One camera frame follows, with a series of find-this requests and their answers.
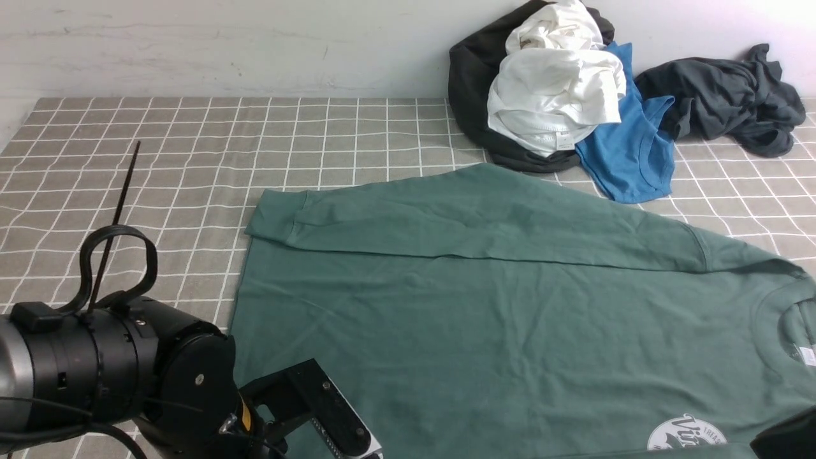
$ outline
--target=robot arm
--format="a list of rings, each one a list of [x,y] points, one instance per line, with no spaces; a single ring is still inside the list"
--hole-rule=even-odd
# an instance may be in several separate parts
[[[146,274],[83,311],[91,253],[121,235],[144,241]],[[144,296],[156,270],[156,248],[141,232],[107,226],[82,244],[80,288],[67,305],[18,303],[0,316],[0,454],[98,431],[140,459],[138,445],[112,427],[131,419],[167,459],[283,458],[286,436],[307,421],[338,458],[382,458],[377,439],[314,360],[238,389],[234,339]],[[261,418],[262,405],[274,421]]]

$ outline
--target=pile of clothes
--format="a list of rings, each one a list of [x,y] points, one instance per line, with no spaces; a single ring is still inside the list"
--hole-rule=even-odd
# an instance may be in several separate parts
[[[494,163],[561,172],[581,163],[613,200],[671,193],[674,140],[732,136],[747,151],[791,150],[805,121],[767,44],[745,60],[689,58],[632,74],[632,44],[579,0],[532,0],[450,49],[450,106]]]

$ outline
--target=green sweatshirt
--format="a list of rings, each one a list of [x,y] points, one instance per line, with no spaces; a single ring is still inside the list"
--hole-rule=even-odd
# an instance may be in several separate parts
[[[315,358],[389,459],[754,457],[816,404],[813,279],[679,221],[486,164],[246,232],[237,380]]]

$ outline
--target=gray plaid tablecloth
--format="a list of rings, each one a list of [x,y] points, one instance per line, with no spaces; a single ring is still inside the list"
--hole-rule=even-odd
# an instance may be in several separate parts
[[[751,156],[728,139],[679,143],[674,193],[640,207],[816,274],[816,99],[805,105],[809,119],[783,158]],[[142,150],[122,221],[157,244],[150,294],[222,328],[246,250],[242,229],[264,189],[334,189],[486,160],[442,99],[42,99],[0,154],[3,311],[73,296],[79,244],[113,218],[136,139]],[[599,194],[579,167],[542,180]],[[122,238],[103,293],[133,285],[143,269],[140,245]],[[131,423],[123,427],[146,445]],[[16,457],[129,455],[88,435]]]

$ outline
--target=blue t-shirt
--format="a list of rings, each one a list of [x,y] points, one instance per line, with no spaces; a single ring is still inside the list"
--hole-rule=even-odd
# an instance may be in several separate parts
[[[619,102],[621,123],[599,125],[575,146],[587,173],[619,203],[643,203],[672,192],[674,142],[658,130],[674,97],[643,101],[632,77],[632,44],[612,42],[606,51],[623,63],[626,96]]]

